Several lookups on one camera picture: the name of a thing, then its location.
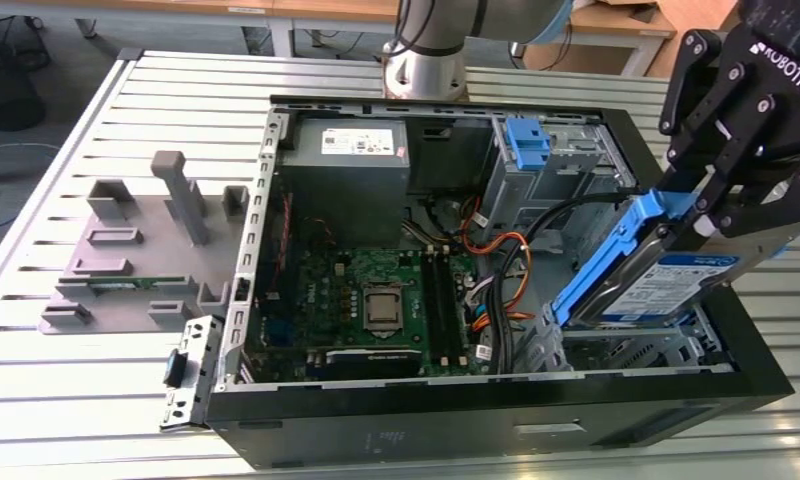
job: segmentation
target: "floor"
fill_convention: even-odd
[[[35,142],[62,145],[103,81],[122,48],[247,54],[243,32],[238,28],[207,25],[156,24],[102,20],[99,37],[86,40],[72,19],[44,18],[42,32],[54,63],[32,74],[39,94],[48,106],[47,120],[23,132],[0,132],[0,144]],[[253,32],[262,53],[273,52],[273,39],[265,29]],[[298,55],[313,58],[377,61],[390,35],[341,32],[325,38],[326,46],[314,48],[307,32],[297,35]],[[470,39],[466,48],[471,66],[513,68],[505,42]],[[0,149],[0,223],[11,220],[48,168],[55,151],[42,147]],[[0,240],[8,226],[0,228]]]

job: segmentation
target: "blue drive bay latch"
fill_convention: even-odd
[[[660,192],[655,189],[635,198],[609,238],[554,301],[553,309],[561,325],[570,321],[573,308],[599,278],[610,273],[617,260],[638,248],[642,241],[638,235],[647,221],[662,215],[672,220],[681,218],[696,200],[697,194],[693,192]]]
[[[506,120],[507,139],[517,153],[519,170],[542,170],[551,155],[551,137],[534,118]]]

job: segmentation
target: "ram slot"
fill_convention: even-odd
[[[463,356],[463,334],[459,324],[459,312],[457,309],[457,285],[454,283],[454,272],[451,271],[451,258],[449,255],[437,256],[437,287],[439,292],[439,310],[442,329],[445,331],[445,342],[451,365],[465,366],[467,364]]]
[[[447,333],[442,321],[442,307],[439,306],[439,277],[435,263],[438,258],[435,255],[422,257],[422,280],[430,337],[430,361],[434,365],[446,365],[449,363]]]

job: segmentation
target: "circuit board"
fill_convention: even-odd
[[[450,266],[453,300],[457,302],[455,331],[462,335],[462,363],[434,359],[433,329],[429,325],[427,280],[422,264],[434,256],[417,250],[353,249],[306,254],[299,262],[297,312],[293,321],[266,321],[270,351],[290,352],[289,368],[277,374],[279,381],[313,377],[309,368],[321,355],[339,349],[418,351],[422,353],[419,376],[474,374],[477,365],[467,361],[467,328],[461,302],[466,279],[475,276],[474,259],[466,254],[446,256]]]

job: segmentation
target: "slotted aluminum surface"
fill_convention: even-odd
[[[622,108],[654,153],[666,84],[578,74],[470,69],[471,100]],[[158,433],[162,375],[179,334],[43,336],[54,281],[70,259],[98,178],[164,194],[156,150],[182,150],[204,193],[247,183],[274,93],[381,97],[381,69],[349,61],[147,52],[111,72],[0,247],[0,477],[126,478],[250,474],[214,433]],[[800,478],[800,240],[737,283],[798,393],[635,450],[375,465],[314,478],[692,479],[736,472]]]

